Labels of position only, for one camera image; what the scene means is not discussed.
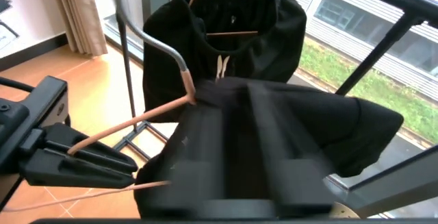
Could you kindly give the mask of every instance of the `clothing rack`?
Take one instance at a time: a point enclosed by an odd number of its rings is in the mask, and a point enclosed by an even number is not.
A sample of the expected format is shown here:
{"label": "clothing rack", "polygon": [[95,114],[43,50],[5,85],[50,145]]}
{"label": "clothing rack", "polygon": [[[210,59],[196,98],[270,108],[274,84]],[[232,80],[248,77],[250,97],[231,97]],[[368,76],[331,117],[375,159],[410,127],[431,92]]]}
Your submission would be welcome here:
{"label": "clothing rack", "polygon": [[[427,22],[428,25],[438,29],[438,3],[431,0],[381,0],[389,5],[403,10],[404,14],[387,32],[385,37],[377,44],[372,52],[360,63],[355,71],[336,91],[338,95],[346,95],[357,82],[378,62],[378,60],[411,28],[415,25],[421,25]],[[127,49],[127,34],[125,23],[117,16],[117,23],[120,31],[120,39],[123,50],[123,60],[125,62],[125,72],[129,90],[129,100],[131,112],[134,117],[134,102],[131,83],[131,71],[129,69],[129,56]],[[163,140],[167,140],[161,132],[154,128],[149,122],[143,121],[139,125],[133,126],[133,131],[127,134],[115,149],[121,150],[124,146],[131,146],[136,152],[143,155],[146,159],[151,157],[143,150],[136,146],[132,140],[144,129],[150,129]],[[372,216],[388,210],[401,208],[411,203],[438,197],[438,175],[425,172],[425,165],[431,162],[438,162],[438,146],[409,158],[397,166],[387,169],[367,180],[349,188],[344,187],[345,194],[348,195],[347,201],[360,216]],[[385,190],[384,185],[391,185],[391,182],[397,183],[397,187]],[[367,199],[361,199],[358,196],[367,196]]]}

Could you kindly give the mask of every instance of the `pavement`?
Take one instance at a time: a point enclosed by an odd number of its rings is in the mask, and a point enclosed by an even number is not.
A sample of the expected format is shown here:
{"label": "pavement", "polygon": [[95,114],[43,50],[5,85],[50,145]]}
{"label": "pavement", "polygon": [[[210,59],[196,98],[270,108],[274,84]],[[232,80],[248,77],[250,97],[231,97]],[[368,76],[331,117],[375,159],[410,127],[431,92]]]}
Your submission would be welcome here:
{"label": "pavement", "polygon": [[[315,88],[314,85],[297,75],[292,76],[292,78],[288,81],[288,84]],[[378,162],[367,167],[362,174],[349,178],[341,178],[335,175],[334,178],[338,179],[344,185],[350,187],[406,160],[407,158],[411,158],[422,151],[422,148],[414,145],[403,137],[396,135],[387,148],[382,152]],[[428,201],[423,201],[397,210],[392,210],[386,214],[395,218],[438,217],[438,198],[429,199]]]}

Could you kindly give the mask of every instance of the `pink cord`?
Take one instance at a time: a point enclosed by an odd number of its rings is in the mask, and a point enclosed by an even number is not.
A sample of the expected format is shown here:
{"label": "pink cord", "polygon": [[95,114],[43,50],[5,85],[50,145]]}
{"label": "pink cord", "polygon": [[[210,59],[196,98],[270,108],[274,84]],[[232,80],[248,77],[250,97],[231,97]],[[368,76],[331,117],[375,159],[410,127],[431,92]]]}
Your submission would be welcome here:
{"label": "pink cord", "polygon": [[102,195],[119,193],[119,192],[124,192],[124,191],[127,191],[127,190],[137,190],[137,189],[143,189],[143,188],[151,188],[151,187],[156,187],[156,186],[163,186],[163,185],[166,185],[166,184],[169,184],[169,183],[170,182],[162,181],[162,182],[152,182],[152,183],[139,184],[139,185],[136,185],[136,186],[128,186],[128,187],[123,188],[123,189],[106,190],[106,191],[103,191],[103,192],[97,192],[97,193],[92,193],[92,194],[84,194],[84,195],[81,195],[81,196],[69,197],[69,198],[65,198],[65,199],[61,199],[61,200],[57,200],[57,201],[50,201],[50,202],[46,202],[46,203],[34,204],[34,205],[31,205],[31,206],[26,206],[26,207],[22,207],[22,208],[8,208],[8,207],[4,207],[3,211],[4,212],[20,212],[20,211],[25,211],[25,210],[34,210],[36,208],[52,206],[54,204],[66,203],[66,202],[69,202],[69,201],[76,201],[76,200],[80,200],[80,199],[87,199],[87,198],[91,198],[91,197],[98,197],[98,196],[102,196]]}

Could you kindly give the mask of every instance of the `building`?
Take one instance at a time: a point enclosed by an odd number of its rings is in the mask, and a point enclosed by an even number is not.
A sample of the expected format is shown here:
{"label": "building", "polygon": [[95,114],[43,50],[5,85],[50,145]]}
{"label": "building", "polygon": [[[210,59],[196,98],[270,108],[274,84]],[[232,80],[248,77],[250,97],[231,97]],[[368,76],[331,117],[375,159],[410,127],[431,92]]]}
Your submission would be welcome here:
{"label": "building", "polygon": [[[297,0],[307,33],[362,61],[402,16],[379,0]],[[415,26],[375,65],[380,72],[438,100],[438,29]]]}

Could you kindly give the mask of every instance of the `black baseboard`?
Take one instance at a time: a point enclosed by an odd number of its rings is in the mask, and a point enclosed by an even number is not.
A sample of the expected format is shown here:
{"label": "black baseboard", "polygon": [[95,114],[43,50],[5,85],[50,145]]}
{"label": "black baseboard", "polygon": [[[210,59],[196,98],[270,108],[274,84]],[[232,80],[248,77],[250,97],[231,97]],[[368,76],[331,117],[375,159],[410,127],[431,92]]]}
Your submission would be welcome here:
{"label": "black baseboard", "polygon": [[4,58],[0,59],[0,71],[9,69],[13,66],[26,62],[42,54],[45,54],[49,51],[62,47],[66,44],[67,44],[67,36],[64,33],[54,38],[50,38],[44,42],[40,42],[37,45],[30,46],[16,53],[5,56]]}

